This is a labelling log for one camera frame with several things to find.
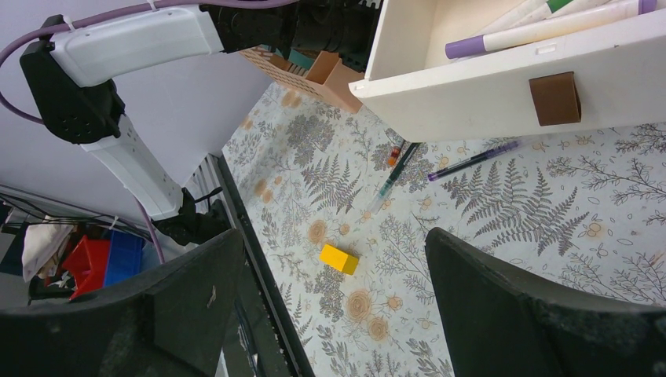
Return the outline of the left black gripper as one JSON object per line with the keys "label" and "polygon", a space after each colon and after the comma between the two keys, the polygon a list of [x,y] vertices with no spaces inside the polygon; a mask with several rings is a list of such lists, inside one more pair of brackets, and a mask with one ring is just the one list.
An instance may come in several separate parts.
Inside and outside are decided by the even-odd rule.
{"label": "left black gripper", "polygon": [[362,73],[379,22],[382,3],[299,1],[271,9],[202,5],[210,14],[225,53],[267,46],[289,57],[291,51],[336,53],[348,68]]}

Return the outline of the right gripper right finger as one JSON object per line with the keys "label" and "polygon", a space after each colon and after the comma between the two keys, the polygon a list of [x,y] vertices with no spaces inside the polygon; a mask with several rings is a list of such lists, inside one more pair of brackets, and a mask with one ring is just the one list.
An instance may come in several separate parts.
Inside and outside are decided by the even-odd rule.
{"label": "right gripper right finger", "polygon": [[557,284],[440,228],[425,254],[455,375],[664,375],[664,309]]}

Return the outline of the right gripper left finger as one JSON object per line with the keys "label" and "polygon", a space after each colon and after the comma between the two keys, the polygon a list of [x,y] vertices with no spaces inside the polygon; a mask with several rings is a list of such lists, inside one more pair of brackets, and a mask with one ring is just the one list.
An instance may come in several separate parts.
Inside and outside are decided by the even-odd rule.
{"label": "right gripper left finger", "polygon": [[244,265],[230,229],[62,304],[1,312],[4,376],[212,376]]}

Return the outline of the purple capped white marker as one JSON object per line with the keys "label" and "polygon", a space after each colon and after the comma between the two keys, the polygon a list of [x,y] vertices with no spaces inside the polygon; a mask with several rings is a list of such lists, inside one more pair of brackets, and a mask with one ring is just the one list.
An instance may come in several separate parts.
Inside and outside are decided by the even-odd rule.
{"label": "purple capped white marker", "polygon": [[445,45],[445,56],[449,60],[465,59],[611,24],[664,7],[664,1],[609,1],[596,7],[586,4],[572,13],[450,42]]}

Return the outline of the green capped white marker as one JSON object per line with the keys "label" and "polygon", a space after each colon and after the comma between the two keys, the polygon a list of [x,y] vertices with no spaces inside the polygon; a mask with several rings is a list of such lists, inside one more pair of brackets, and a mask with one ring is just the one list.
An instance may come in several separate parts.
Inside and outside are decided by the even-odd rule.
{"label": "green capped white marker", "polygon": [[535,10],[529,12],[526,16],[514,22],[509,28],[533,24],[552,16],[560,16],[562,14],[561,9],[566,7],[570,2],[572,0],[548,0],[544,4],[539,5]]}

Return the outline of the white top drawer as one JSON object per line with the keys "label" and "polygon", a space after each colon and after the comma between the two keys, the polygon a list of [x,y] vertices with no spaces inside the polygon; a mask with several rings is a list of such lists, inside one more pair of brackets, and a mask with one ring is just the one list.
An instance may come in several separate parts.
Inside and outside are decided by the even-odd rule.
{"label": "white top drawer", "polygon": [[645,15],[451,60],[515,1],[386,1],[351,93],[409,141],[573,132],[665,119],[665,4]]}

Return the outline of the peach plastic file organizer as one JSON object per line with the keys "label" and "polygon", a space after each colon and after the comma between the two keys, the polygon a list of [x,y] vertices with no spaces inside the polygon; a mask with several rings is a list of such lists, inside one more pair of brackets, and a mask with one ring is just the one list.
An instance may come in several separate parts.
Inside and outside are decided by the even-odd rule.
{"label": "peach plastic file organizer", "polygon": [[361,101],[351,94],[349,84],[364,75],[345,66],[335,53],[320,52],[309,69],[259,46],[243,50],[240,55],[285,88],[350,113],[357,113],[362,107]]}

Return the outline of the blue storage bin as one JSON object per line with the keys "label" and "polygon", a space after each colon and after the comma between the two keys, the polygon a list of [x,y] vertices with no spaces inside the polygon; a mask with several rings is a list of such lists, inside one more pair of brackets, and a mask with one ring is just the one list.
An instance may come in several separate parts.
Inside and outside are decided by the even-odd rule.
{"label": "blue storage bin", "polygon": [[104,287],[117,284],[141,271],[145,240],[125,232],[112,231]]}

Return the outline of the red storage bin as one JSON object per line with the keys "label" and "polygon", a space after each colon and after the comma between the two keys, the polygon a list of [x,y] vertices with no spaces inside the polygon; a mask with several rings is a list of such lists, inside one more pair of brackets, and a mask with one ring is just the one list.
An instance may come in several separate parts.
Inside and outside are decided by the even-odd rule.
{"label": "red storage bin", "polygon": [[110,246],[110,240],[91,240],[84,236],[64,260],[63,268],[75,280],[70,300],[104,286]]}

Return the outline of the orange clear pen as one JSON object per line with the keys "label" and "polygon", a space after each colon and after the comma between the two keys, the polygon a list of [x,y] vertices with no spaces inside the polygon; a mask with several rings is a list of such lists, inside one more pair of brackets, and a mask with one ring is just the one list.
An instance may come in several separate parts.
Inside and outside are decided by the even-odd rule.
{"label": "orange clear pen", "polygon": [[397,142],[397,144],[393,146],[393,148],[392,148],[392,150],[389,154],[388,160],[387,160],[387,163],[390,167],[395,167],[396,166],[397,161],[401,156],[402,148],[404,147],[405,144],[406,144],[405,139],[401,138]]}

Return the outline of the blue pen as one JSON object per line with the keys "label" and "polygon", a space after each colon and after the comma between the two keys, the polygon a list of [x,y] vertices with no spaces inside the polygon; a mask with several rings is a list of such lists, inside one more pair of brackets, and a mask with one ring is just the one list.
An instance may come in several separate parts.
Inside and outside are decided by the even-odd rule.
{"label": "blue pen", "polygon": [[428,173],[427,179],[428,182],[432,183],[435,181],[438,181],[444,177],[450,176],[454,173],[457,173],[461,170],[465,170],[467,168],[476,166],[480,163],[483,163],[485,161],[488,161],[490,159],[494,159],[498,156],[501,156],[503,154],[506,154],[508,152],[513,152],[516,151],[520,148],[527,147],[529,145],[533,145],[537,142],[541,141],[546,141],[553,139],[554,135],[553,134],[543,134],[543,135],[536,135],[536,136],[528,136],[528,137],[516,137],[512,138],[508,141],[504,141],[500,143],[497,146],[494,146],[493,148],[487,148],[486,150],[479,152],[475,155],[469,156],[465,159],[462,159],[460,161],[457,161],[453,164],[449,164],[444,168],[441,168],[440,170],[436,170],[432,173]]}

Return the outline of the clear green pen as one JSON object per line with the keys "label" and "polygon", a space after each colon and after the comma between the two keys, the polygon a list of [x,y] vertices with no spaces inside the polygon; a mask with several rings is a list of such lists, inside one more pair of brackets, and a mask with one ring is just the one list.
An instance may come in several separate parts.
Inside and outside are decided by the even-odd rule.
{"label": "clear green pen", "polygon": [[404,170],[405,166],[407,165],[408,161],[412,158],[413,154],[417,151],[420,145],[421,145],[420,143],[411,143],[408,146],[406,152],[397,161],[397,164],[391,171],[389,177],[386,179],[381,188],[377,191],[375,197],[371,201],[370,206],[368,207],[368,210],[372,214],[376,214],[381,209],[381,206],[386,200],[386,197],[390,194],[392,187],[394,186],[394,184],[400,177],[402,171]]}

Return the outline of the yellow eraser block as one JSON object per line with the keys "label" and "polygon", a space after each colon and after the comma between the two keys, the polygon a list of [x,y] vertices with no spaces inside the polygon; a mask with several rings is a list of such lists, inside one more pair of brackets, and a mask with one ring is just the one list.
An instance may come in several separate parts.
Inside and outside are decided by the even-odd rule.
{"label": "yellow eraser block", "polygon": [[330,244],[323,246],[320,252],[320,260],[340,273],[347,275],[353,275],[359,263],[358,257],[348,254]]}

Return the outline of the floral table mat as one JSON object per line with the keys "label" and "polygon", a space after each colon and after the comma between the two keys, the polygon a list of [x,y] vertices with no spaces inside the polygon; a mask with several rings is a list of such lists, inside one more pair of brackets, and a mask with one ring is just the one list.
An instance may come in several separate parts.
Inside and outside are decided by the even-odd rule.
{"label": "floral table mat", "polygon": [[[665,125],[555,134],[439,181],[502,143],[420,145],[391,193],[399,138],[357,114],[271,85],[222,152],[317,376],[450,376],[426,234],[582,291],[665,304]],[[320,260],[330,244],[353,275]]]}

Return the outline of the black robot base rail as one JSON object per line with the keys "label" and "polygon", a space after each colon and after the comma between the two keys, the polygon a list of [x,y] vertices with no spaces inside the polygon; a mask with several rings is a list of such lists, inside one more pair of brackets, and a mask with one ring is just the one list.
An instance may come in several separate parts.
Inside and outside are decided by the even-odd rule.
{"label": "black robot base rail", "polygon": [[280,289],[251,223],[247,207],[224,156],[208,155],[192,176],[212,198],[208,210],[224,210],[240,230],[245,262],[227,324],[218,374],[225,376],[312,376]]}

